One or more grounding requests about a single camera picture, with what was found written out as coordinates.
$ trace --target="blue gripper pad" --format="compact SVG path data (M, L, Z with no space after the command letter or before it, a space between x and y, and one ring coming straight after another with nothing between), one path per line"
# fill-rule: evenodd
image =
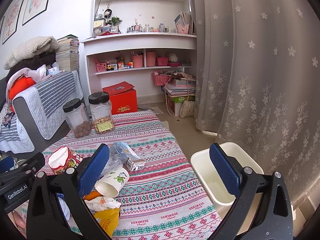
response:
M14 166L14 160L11 156L0 161L0 174L8 171Z
M227 156L217 143L210 146L209 155L228 192L238 197L241 192L241 165L235 158Z
M89 195L109 160L109 147L102 143L91 157L84 158L78 171L78 194L81 198Z

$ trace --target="curtain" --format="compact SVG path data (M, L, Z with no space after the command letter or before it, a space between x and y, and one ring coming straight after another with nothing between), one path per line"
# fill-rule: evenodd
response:
M281 172L299 205L319 184L320 21L307 0L194 0L195 118Z

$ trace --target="yellow snack packaging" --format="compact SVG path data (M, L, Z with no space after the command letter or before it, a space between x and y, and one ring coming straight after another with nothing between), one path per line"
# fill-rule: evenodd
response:
M112 237L113 231L115 231L119 224L119 212L120 208L114 208L98 211L93 215L102 229L110 237Z

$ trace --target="framed picture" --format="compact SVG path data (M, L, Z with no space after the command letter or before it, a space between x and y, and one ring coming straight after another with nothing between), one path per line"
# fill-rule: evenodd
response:
M4 16L2 17L2 19L0 19L0 38L1 38L1 32L2 32L3 22L4 22Z
M10 7L10 9L7 12L7 16L5 18L3 27L2 44L4 44L6 40L17 31L18 19L22 3L23 0L17 1L14 5Z
M44 12L47 9L49 0L28 0L23 15L22 25Z

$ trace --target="red pillow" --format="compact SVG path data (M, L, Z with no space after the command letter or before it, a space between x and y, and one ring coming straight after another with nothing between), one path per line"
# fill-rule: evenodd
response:
M9 99L12 100L16 95L18 95L20 92L23 90L26 90L28 87L31 87L35 84L35 81L31 78L28 77L26 78L23 76L22 78L19 78L16 80L9 90Z

